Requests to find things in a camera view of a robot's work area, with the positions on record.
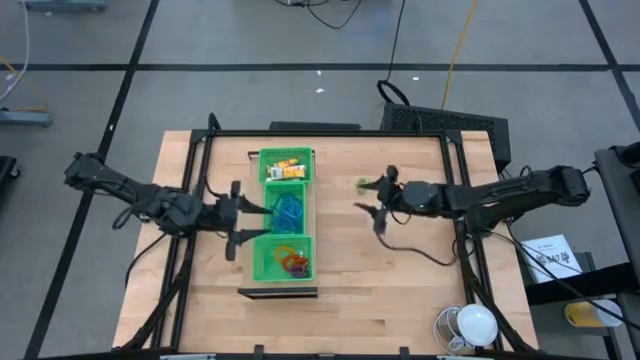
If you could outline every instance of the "green plastic bin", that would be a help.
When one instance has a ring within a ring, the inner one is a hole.
[[[276,260],[280,246],[293,248],[300,256],[309,259],[309,277],[294,278]],[[257,282],[310,281],[315,273],[313,240],[307,235],[263,235],[255,240],[253,248],[253,280]]]
[[[278,199],[280,196],[285,194],[291,194],[295,196],[300,202],[302,202],[302,227],[299,231],[293,232],[292,234],[302,235],[306,233],[306,202],[305,202],[305,184],[302,182],[295,181],[273,181],[268,182],[264,185],[264,207],[270,210],[276,210],[275,206],[279,207]],[[264,229],[273,229],[272,226],[273,216],[265,215],[264,216]]]
[[[298,159],[298,165],[305,166],[304,179],[276,180],[274,182],[301,182],[310,183],[313,179],[313,159],[311,148],[264,148],[260,149],[260,182],[267,182],[267,170],[269,166],[280,161]]]

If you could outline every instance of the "blue object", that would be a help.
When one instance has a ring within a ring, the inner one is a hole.
[[[282,194],[271,208],[273,234],[302,234],[302,201],[293,194]]]

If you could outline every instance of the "snack package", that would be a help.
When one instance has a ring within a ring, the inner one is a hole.
[[[285,168],[285,167],[294,166],[294,165],[298,165],[298,159],[294,158],[294,159],[280,161],[277,164],[273,164],[272,167]]]
[[[289,166],[285,168],[272,167],[270,171],[270,177],[267,180],[274,181],[274,180],[303,179],[304,174],[305,174],[304,165]]]

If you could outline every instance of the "white round lamp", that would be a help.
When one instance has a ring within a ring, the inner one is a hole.
[[[487,346],[498,336],[498,323],[486,307],[470,304],[456,317],[458,330],[465,342],[473,346]]]

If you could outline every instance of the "wooden table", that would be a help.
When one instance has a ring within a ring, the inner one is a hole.
[[[155,183],[180,186],[189,137],[189,132],[165,133]],[[495,181],[487,134],[463,132],[463,140],[472,184]],[[252,353],[254,345],[263,344],[268,353],[397,354],[401,346],[408,346],[412,354],[442,353],[433,339],[433,322],[443,308],[465,303],[459,266],[440,267],[414,253],[383,248],[369,215],[352,205],[354,201],[378,205],[374,193],[357,195],[355,183],[361,177],[377,179],[390,164],[398,167],[401,181],[445,182],[439,142],[430,138],[216,137],[209,182],[224,192],[232,180],[241,180],[251,199],[261,190],[257,180],[250,178],[247,152],[279,146],[309,146],[316,153],[319,298],[250,300],[237,294],[245,256],[234,263],[225,261],[224,240],[200,233],[180,351]],[[451,155],[457,171],[452,146]],[[214,200],[206,194],[204,201]],[[256,216],[242,215],[239,227],[247,228],[244,225]],[[506,233],[500,227],[496,231]],[[154,224],[143,224],[137,251],[158,235]],[[389,219],[387,241],[396,246],[413,246],[449,260],[453,239],[450,220],[414,217],[400,226]],[[129,340],[156,305],[168,243],[142,258],[133,270],[114,345]],[[496,304],[522,338],[537,347],[513,245],[493,237],[484,240],[484,247]],[[171,308],[163,344],[169,342],[173,317]]]

